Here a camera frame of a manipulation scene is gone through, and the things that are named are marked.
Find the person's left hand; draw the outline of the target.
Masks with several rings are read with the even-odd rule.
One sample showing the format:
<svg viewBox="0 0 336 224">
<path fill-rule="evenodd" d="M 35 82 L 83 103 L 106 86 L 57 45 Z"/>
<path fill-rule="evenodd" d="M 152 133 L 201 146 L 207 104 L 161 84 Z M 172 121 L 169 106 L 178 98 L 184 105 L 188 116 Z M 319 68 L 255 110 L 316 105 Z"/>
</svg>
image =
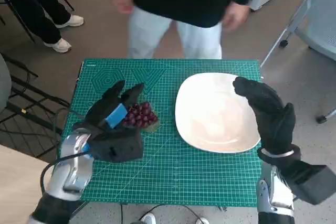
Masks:
<svg viewBox="0 0 336 224">
<path fill-rule="evenodd" d="M 243 24 L 250 13 L 250 7 L 248 5 L 240 5 L 235 2 L 231 2 L 226 8 L 223 17 L 223 26 L 226 31 L 233 31 Z"/>
</svg>

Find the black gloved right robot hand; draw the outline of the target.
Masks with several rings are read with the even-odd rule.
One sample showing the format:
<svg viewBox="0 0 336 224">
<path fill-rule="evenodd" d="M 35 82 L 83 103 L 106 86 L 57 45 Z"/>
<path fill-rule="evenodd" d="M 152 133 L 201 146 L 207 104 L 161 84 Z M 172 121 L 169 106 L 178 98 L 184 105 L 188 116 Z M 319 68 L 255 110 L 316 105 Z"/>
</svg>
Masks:
<svg viewBox="0 0 336 224">
<path fill-rule="evenodd" d="M 237 77 L 233 86 L 237 95 L 247 99 L 255 114 L 262 148 L 273 155 L 290 151 L 296 123 L 293 104 L 284 104 L 265 83 Z"/>
</svg>

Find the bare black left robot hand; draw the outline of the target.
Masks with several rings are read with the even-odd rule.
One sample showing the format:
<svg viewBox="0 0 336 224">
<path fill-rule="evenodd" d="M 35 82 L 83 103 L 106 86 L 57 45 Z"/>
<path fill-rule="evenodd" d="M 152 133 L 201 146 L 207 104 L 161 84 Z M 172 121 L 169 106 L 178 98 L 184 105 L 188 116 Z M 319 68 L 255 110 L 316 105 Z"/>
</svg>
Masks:
<svg viewBox="0 0 336 224">
<path fill-rule="evenodd" d="M 138 83 L 123 91 L 124 80 L 110 87 L 87 112 L 85 121 L 100 130 L 113 130 L 125 119 L 128 108 L 137 103 L 144 89 L 144 83 Z"/>
</svg>

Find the person's right hand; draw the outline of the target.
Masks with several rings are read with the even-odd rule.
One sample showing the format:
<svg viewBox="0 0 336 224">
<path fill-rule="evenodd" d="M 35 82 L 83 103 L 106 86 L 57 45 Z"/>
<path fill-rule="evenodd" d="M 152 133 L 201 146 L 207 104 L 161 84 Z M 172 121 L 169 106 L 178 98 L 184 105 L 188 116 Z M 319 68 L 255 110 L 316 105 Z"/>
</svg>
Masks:
<svg viewBox="0 0 336 224">
<path fill-rule="evenodd" d="M 130 14 L 133 11 L 133 0 L 113 0 L 118 12 Z"/>
</svg>

